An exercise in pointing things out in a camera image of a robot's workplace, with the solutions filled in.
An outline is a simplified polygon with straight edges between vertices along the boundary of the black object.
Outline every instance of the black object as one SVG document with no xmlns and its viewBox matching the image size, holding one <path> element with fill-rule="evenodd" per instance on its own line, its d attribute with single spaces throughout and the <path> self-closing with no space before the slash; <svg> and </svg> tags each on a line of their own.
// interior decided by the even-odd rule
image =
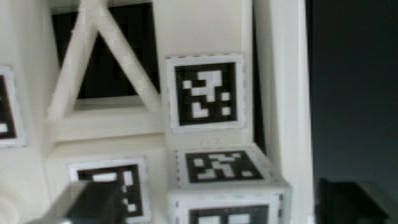
<svg viewBox="0 0 398 224">
<path fill-rule="evenodd" d="M 248 223 L 245 224 L 266 224 L 268 223 L 268 206 L 243 206 L 243 207 L 227 207 L 227 208 L 211 208 L 211 209 L 195 209 L 190 210 L 190 223 L 199 224 L 199 219 L 206 217 L 218 218 L 218 224 L 232 224 L 231 218 L 234 215 L 247 216 Z"/>
<path fill-rule="evenodd" d="M 122 200 L 129 205 L 135 206 L 135 211 L 128 211 L 128 205 L 122 205 L 122 210 L 126 216 L 136 217 L 144 215 L 144 205 L 142 205 L 142 196 L 140 196 L 140 173 L 138 165 L 126 165 L 117 167 L 106 167 L 97 169 L 87 169 L 78 171 L 78 180 L 94 181 L 94 176 L 103 174 L 115 175 L 115 181 L 119 186 L 119 191 L 122 192 Z"/>
<path fill-rule="evenodd" d="M 117 182 L 74 182 L 42 219 L 28 224 L 126 224 L 120 185 Z"/>
<path fill-rule="evenodd" d="M 177 91 L 177 114 L 179 125 L 206 124 L 236 121 L 236 68 L 234 63 L 186 65 L 176 67 L 176 91 Z M 206 81 L 199 80 L 199 72 L 220 72 L 220 86 L 215 89 L 215 102 L 208 102 L 206 95 L 193 96 L 192 88 L 206 88 Z M 183 82 L 192 82 L 192 88 L 184 88 Z M 222 100 L 222 93 L 229 94 L 229 100 Z M 192 103 L 200 104 L 200 109 L 208 109 L 208 116 L 195 118 Z M 222 115 L 222 108 L 231 110 L 229 115 Z"/>
<path fill-rule="evenodd" d="M 7 131 L 0 132 L 0 139 L 16 138 L 14 118 L 9 103 L 9 93 L 5 78 L 0 75 L 0 123 L 7 126 Z"/>
<path fill-rule="evenodd" d="M 126 37 L 149 79 L 158 86 L 158 55 L 151 3 L 110 8 L 110 13 Z M 62 64 L 76 22 L 76 12 L 53 15 L 53 31 Z M 136 95 L 104 40 L 97 35 L 78 98 Z"/>
<path fill-rule="evenodd" d="M 383 224 L 389 218 L 353 182 L 319 181 L 318 224 Z"/>
<path fill-rule="evenodd" d="M 229 161 L 222 161 L 211 155 L 222 155 Z M 202 161 L 202 165 L 195 165 L 195 160 Z M 232 177 L 227 177 L 224 170 L 213 166 L 213 163 L 218 163 L 220 166 L 229 166 L 232 170 Z M 186 153 L 186 167 L 188 167 L 188 178 L 190 183 L 208 183 L 220 181 L 247 181 L 261 180 L 263 176 L 259 174 L 257 168 L 254 166 L 252 160 L 247 156 L 245 151 L 229 151 L 229 152 L 211 152 L 211 153 Z M 206 170 L 213 170 L 215 178 L 199 178 L 199 174 L 206 173 Z"/>
<path fill-rule="evenodd" d="M 117 183 L 88 183 L 65 214 L 72 224 L 124 223 L 120 186 Z"/>
</svg>

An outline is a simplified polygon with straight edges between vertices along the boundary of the white block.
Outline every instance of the white block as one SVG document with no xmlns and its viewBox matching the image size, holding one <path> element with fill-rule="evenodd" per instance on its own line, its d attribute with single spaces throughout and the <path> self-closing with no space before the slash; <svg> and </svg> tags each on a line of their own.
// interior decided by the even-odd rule
<svg viewBox="0 0 398 224">
<path fill-rule="evenodd" d="M 0 124 L 0 133 L 7 132 L 9 131 L 9 127 L 7 127 L 7 124 L 1 123 Z"/>
</svg>

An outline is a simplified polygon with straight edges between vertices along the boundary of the white structure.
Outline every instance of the white structure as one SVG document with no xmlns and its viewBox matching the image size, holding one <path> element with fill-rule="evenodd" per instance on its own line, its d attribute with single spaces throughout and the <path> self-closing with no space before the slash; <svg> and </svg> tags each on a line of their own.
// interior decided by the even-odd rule
<svg viewBox="0 0 398 224">
<path fill-rule="evenodd" d="M 112 4 L 140 2 L 147 1 L 113 0 Z M 101 7 L 96 1 L 87 1 L 87 4 L 94 4 L 92 9 Z M 250 1 L 152 0 L 152 4 L 160 72 L 167 71 L 165 58 L 170 56 L 238 53 L 250 61 Z M 151 223 L 165 223 L 167 178 L 161 175 L 161 168 L 167 166 L 165 145 L 177 147 L 186 147 L 186 145 L 170 130 L 163 128 L 167 117 L 156 103 L 154 91 L 151 87 L 144 88 L 140 93 L 144 104 L 135 101 L 136 105 L 128 108 L 72 111 L 74 95 L 65 92 L 76 93 L 76 80 L 72 82 L 65 80 L 64 83 L 71 84 L 69 87 L 58 85 L 58 88 L 67 87 L 65 91 L 60 93 L 55 91 L 60 69 L 49 15 L 51 9 L 71 8 L 71 5 L 78 5 L 78 0 L 48 0 L 48 2 L 44 0 L 0 0 L 0 5 L 0 65 L 10 66 L 14 71 L 26 133 L 26 146 L 0 150 L 0 199 L 5 198 L 0 200 L 1 211 L 5 211 L 0 214 L 0 222 L 23 224 L 42 216 L 71 182 L 67 174 L 71 164 L 144 157 L 147 175 L 160 183 L 151 184 L 149 179 Z M 312 223 L 303 1 L 254 0 L 254 9 L 266 149 L 270 162 L 293 190 L 291 223 L 302 224 Z M 101 22 L 92 20 L 85 25 L 94 34 L 97 28 L 101 35 L 106 35 L 103 29 L 106 23 L 112 22 L 110 18 Z M 88 32 L 88 36 L 76 38 L 88 40 L 94 34 Z M 87 45 L 74 47 L 76 51 L 88 49 Z M 80 75 L 78 71 L 83 70 L 87 56 L 88 54 L 83 52 L 81 64 L 72 67 L 76 69 L 72 75 Z M 135 63 L 129 61 L 133 57 L 124 59 L 120 56 L 117 59 L 120 63 Z M 136 74 L 142 74 L 142 71 L 131 74 L 131 82 L 135 82 L 133 75 Z M 188 142 L 195 145 L 224 144 L 225 139 L 231 140 L 229 144 L 252 143 L 250 126 L 238 131 L 231 130 L 216 137 L 206 133 L 199 135 L 197 142 L 193 137 L 186 136 Z"/>
</svg>

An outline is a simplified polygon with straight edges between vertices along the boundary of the black panel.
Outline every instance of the black panel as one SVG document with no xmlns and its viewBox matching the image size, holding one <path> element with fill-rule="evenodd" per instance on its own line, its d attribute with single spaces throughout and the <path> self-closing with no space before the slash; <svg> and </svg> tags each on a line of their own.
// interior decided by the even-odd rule
<svg viewBox="0 0 398 224">
<path fill-rule="evenodd" d="M 113 7 L 110 8 L 110 13 L 115 18 L 115 22 L 120 27 L 154 87 L 160 90 L 152 6 L 147 3 Z M 64 61 L 74 21 L 76 13 L 53 15 L 60 62 Z M 136 92 L 133 90 L 103 38 L 97 36 L 78 98 L 113 97 L 126 95 L 136 95 Z"/>
<path fill-rule="evenodd" d="M 231 168 L 232 176 L 225 175 L 225 172 L 218 168 L 218 165 Z M 190 183 L 247 181 L 263 179 L 257 168 L 243 151 L 188 153 L 186 168 Z M 209 171 L 215 172 L 213 178 L 199 178 L 199 174 L 204 174 Z"/>
<path fill-rule="evenodd" d="M 5 78 L 0 75 L 0 124 L 7 126 L 7 131 L 0 132 L 0 139 L 16 138 L 14 118 L 9 104 L 9 94 Z"/>
<path fill-rule="evenodd" d="M 387 214 L 353 182 L 319 184 L 319 224 L 383 224 Z"/>
<path fill-rule="evenodd" d="M 200 217 L 218 217 L 220 222 L 216 224 L 232 224 L 229 221 L 232 215 L 248 216 L 248 223 L 243 224 L 268 224 L 266 205 L 190 210 L 190 224 L 200 224 Z"/>
<path fill-rule="evenodd" d="M 206 95 L 193 96 L 192 88 L 206 87 L 206 82 L 199 80 L 199 72 L 220 71 L 222 85 L 215 89 L 215 102 L 208 102 Z M 192 81 L 192 88 L 184 88 L 183 82 Z M 188 65 L 176 67 L 176 91 L 177 91 L 177 113 L 179 125 L 206 124 L 236 121 L 236 68 L 234 63 Z M 222 93 L 229 93 L 231 99 L 222 100 Z M 208 110 L 206 117 L 193 117 L 192 103 L 200 104 L 200 109 Z M 222 115 L 222 108 L 231 108 L 231 114 Z"/>
<path fill-rule="evenodd" d="M 117 183 L 88 183 L 65 214 L 71 223 L 120 224 L 124 218 L 120 200 Z"/>
</svg>

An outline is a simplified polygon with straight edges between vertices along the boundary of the white wall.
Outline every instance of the white wall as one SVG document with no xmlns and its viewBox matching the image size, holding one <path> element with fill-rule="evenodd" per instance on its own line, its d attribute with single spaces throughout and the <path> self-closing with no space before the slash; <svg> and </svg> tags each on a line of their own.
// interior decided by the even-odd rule
<svg viewBox="0 0 398 224">
<path fill-rule="evenodd" d="M 48 8 L 41 0 L 0 0 L 0 64 L 16 77 L 26 147 L 0 149 L 0 185 L 21 195 L 26 217 L 41 215 L 48 205 L 42 173 L 44 108 L 55 80 L 55 55 L 48 39 Z"/>
</svg>

